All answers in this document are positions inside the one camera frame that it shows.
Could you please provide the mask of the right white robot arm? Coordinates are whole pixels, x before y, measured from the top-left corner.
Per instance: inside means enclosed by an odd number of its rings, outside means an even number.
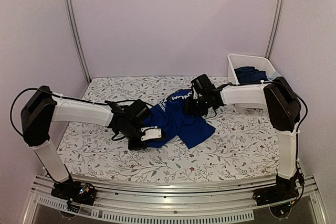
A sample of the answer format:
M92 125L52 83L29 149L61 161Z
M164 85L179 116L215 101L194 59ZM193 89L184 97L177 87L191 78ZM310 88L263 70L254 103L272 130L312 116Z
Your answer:
M272 81L255 83L226 83L215 87L206 74L191 82L191 96L187 98L185 111L204 116L208 109L216 111L221 106L244 104L251 108L264 106L276 131L279 144L279 165L276 183L256 189L253 199L257 205L268 205L280 201L293 208L303 195L296 183L304 185L304 175L299 166L299 127L305 119L301 108L304 100L297 95L284 77Z

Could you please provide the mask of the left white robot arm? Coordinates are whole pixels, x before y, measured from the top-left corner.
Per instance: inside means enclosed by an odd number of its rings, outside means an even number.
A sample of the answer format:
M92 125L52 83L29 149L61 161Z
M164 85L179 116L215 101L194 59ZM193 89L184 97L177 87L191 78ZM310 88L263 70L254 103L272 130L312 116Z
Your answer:
M47 175L54 181L53 197L63 199L70 209L79 204L92 206L97 191L93 184L75 181L52 143L49 129L53 122L77 122L104 126L128 139L129 150L143 150L149 141L166 137L159 126L146 126L153 119L149 104L140 99L95 103L54 93L48 86L33 88L35 92L20 112L22 137L42 163Z

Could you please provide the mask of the blue printed t-shirt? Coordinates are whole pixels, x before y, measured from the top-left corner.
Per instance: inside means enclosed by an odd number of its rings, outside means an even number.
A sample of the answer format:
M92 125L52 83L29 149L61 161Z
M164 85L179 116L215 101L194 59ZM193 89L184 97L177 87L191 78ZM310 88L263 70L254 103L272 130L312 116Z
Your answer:
M166 137L163 140L147 141L148 147L161 148L178 136L191 149L215 133L215 128L200 115L185 112L185 102L191 95L190 89L180 89L151 108L152 115L143 121L143 125L161 128Z

